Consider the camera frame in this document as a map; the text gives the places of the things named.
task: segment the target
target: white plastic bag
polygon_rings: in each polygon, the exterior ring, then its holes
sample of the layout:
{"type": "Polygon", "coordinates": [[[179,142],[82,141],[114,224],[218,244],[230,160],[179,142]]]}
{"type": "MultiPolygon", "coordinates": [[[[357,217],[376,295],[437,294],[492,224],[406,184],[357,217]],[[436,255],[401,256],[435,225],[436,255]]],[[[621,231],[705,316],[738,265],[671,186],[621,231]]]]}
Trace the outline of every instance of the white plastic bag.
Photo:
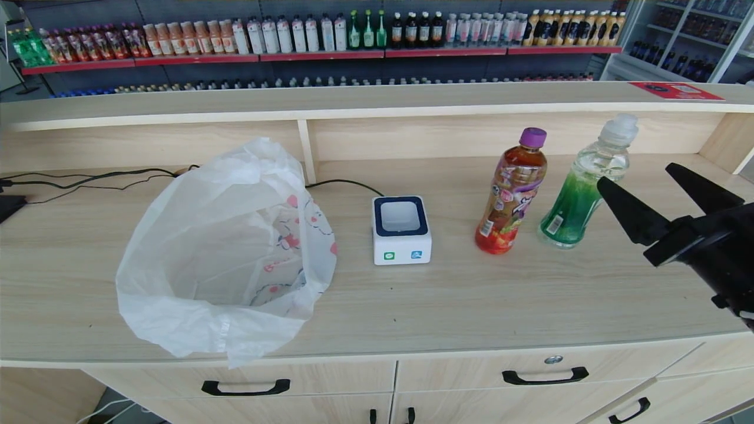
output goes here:
{"type": "Polygon", "coordinates": [[[300,163],[269,139],[176,178],[128,242],[115,286],[140,339],[230,367],[288,343],[333,279],[335,236],[300,163]]]}

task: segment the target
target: clear plastic bottle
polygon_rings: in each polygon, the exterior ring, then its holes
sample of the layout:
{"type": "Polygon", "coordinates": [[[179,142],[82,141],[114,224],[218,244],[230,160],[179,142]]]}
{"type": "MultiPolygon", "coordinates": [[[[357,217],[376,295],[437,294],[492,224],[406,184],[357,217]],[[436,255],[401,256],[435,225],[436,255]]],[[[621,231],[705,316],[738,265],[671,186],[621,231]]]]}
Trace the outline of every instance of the clear plastic bottle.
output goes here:
{"type": "Polygon", "coordinates": [[[619,113],[605,124],[596,142],[578,153],[555,205],[539,225],[543,240],[570,249],[584,238],[589,219],[602,203],[597,180],[624,177],[629,165],[627,148],[639,132],[638,121],[634,115],[619,113]]]}

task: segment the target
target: green bottle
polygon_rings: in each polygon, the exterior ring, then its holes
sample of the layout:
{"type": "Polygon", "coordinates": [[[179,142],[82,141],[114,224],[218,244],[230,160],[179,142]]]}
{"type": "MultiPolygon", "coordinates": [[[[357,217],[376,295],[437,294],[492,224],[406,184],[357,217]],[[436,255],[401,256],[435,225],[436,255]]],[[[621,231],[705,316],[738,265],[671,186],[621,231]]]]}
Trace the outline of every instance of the green bottle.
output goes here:
{"type": "Polygon", "coordinates": [[[348,48],[357,50],[361,47],[361,32],[356,22],[356,11],[351,11],[351,30],[348,31],[348,48]]]}
{"type": "Polygon", "coordinates": [[[385,31],[385,11],[379,11],[379,29],[377,30],[377,47],[385,48],[388,46],[388,32],[385,31]]]}
{"type": "Polygon", "coordinates": [[[366,25],[364,26],[364,48],[375,47],[375,32],[372,29],[372,11],[366,9],[366,25]]]}

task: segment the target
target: black drawer handle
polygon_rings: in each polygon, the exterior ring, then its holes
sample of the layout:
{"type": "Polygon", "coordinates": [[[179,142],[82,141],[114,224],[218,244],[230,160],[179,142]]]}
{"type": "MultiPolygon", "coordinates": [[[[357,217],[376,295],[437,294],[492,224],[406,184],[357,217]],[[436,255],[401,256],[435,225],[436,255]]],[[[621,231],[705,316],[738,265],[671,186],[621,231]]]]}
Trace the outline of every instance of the black drawer handle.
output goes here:
{"type": "Polygon", "coordinates": [[[267,396],[267,395],[279,395],[280,393],[287,392],[290,389],[289,379],[279,379],[275,382],[275,386],[269,389],[267,392],[223,392],[219,388],[219,381],[207,380],[201,385],[201,391],[212,396],[267,396]]]}
{"type": "Polygon", "coordinates": [[[544,386],[546,384],[563,384],[563,383],[576,383],[589,376],[589,372],[585,367],[571,368],[573,376],[569,379],[550,379],[544,381],[527,381],[518,376],[516,371],[503,371],[503,380],[506,383],[515,384],[516,386],[544,386]]]}
{"type": "Polygon", "coordinates": [[[409,423],[408,424],[414,424],[414,421],[416,421],[416,412],[414,411],[414,408],[409,408],[409,423]]]}
{"type": "Polygon", "coordinates": [[[629,422],[630,420],[638,417],[639,415],[642,415],[647,409],[649,409],[649,406],[651,403],[649,403],[649,399],[647,398],[641,398],[639,399],[639,412],[633,414],[632,416],[629,416],[626,419],[618,419],[614,414],[609,416],[608,419],[610,420],[610,424],[621,424],[622,422],[629,422]]]}

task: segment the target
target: wooden cabinet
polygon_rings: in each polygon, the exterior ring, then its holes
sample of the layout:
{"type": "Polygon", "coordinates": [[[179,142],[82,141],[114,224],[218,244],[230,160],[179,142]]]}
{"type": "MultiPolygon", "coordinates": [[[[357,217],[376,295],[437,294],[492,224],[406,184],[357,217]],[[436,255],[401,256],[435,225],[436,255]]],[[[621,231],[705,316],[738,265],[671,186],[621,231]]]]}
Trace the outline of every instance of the wooden cabinet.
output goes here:
{"type": "Polygon", "coordinates": [[[396,390],[484,389],[510,386],[503,372],[520,379],[574,379],[594,383],[656,376],[699,346],[694,340],[610,346],[528,349],[450,359],[401,361],[396,390]]]}
{"type": "Polygon", "coordinates": [[[138,404],[173,424],[388,424],[392,394],[261,398],[155,399],[138,404]]]}
{"type": "Polygon", "coordinates": [[[660,378],[580,424],[692,424],[752,398],[754,368],[660,378]]]}
{"type": "Polygon", "coordinates": [[[575,424],[643,380],[398,393],[393,424],[575,424]]]}
{"type": "Polygon", "coordinates": [[[280,395],[392,392],[395,361],[355,361],[321,364],[206,368],[91,368],[85,371],[129,398],[210,398],[205,382],[217,382],[225,393],[267,392],[288,388],[280,395]]]}

